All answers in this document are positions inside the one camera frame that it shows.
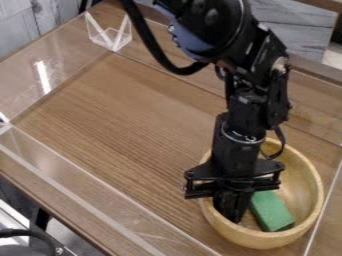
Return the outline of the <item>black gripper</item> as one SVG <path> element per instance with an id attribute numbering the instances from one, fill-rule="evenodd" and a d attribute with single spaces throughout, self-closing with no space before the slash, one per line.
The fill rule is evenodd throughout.
<path id="1" fill-rule="evenodd" d="M 249 140 L 228 124 L 228 113 L 216 116 L 208 159 L 184 172 L 184 198 L 214 196 L 216 211 L 239 223 L 255 191 L 275 190 L 285 164 L 261 159 L 265 135 Z"/>

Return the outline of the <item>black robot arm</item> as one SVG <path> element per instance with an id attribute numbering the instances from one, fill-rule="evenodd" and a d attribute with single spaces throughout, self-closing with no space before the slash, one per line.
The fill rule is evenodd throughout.
<path id="1" fill-rule="evenodd" d="M 154 0 L 188 56 L 215 65 L 227 111 L 216 116 L 211 155 L 184 172 L 188 199 L 210 197 L 239 222 L 258 191 L 279 187 L 285 164 L 262 151 L 266 132 L 289 120 L 286 46 L 254 17 L 249 0 Z"/>

